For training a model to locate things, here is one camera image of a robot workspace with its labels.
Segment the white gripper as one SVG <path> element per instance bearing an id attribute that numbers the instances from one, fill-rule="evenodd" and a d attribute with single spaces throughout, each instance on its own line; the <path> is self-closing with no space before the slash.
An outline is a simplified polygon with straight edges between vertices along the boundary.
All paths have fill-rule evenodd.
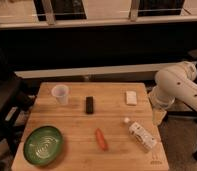
<path id="1" fill-rule="evenodd" d="M 162 120 L 166 116 L 168 109 L 175 102 L 175 98 L 165 91 L 163 91 L 159 86 L 155 86 L 149 93 L 148 98 L 151 102 L 153 109 L 153 124 L 158 126 L 161 124 Z"/>

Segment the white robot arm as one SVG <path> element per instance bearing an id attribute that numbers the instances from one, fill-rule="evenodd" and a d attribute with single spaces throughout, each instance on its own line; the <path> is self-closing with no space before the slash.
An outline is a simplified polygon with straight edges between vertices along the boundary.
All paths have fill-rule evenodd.
<path id="1" fill-rule="evenodd" d="M 197 112 L 196 77 L 196 66 L 187 61 L 162 68 L 155 74 L 156 85 L 148 93 L 154 125 L 161 124 L 176 99 Z"/>

